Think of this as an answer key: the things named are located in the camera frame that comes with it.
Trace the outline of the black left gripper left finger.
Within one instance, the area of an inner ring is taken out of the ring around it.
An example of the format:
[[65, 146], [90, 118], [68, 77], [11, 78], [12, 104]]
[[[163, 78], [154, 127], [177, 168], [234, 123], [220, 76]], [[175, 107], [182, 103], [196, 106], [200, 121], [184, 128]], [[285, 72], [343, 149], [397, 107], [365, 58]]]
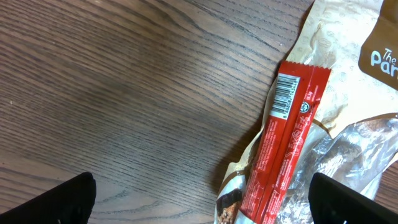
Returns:
[[1, 214], [1, 224], [87, 224], [96, 198], [96, 181], [84, 172]]

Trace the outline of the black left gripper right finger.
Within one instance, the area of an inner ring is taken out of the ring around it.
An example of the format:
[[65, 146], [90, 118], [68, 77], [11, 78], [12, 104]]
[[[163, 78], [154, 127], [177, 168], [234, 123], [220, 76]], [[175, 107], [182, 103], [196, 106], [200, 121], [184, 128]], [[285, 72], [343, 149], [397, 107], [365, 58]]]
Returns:
[[314, 224], [397, 224], [395, 212], [319, 172], [308, 200]]

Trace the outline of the red snack stick wrapper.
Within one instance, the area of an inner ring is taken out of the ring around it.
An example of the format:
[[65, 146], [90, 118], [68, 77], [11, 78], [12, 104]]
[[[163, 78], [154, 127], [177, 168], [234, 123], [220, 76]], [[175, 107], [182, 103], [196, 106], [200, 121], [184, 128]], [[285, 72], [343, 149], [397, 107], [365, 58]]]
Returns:
[[330, 76], [329, 68], [282, 62], [257, 161], [236, 223], [274, 223]]

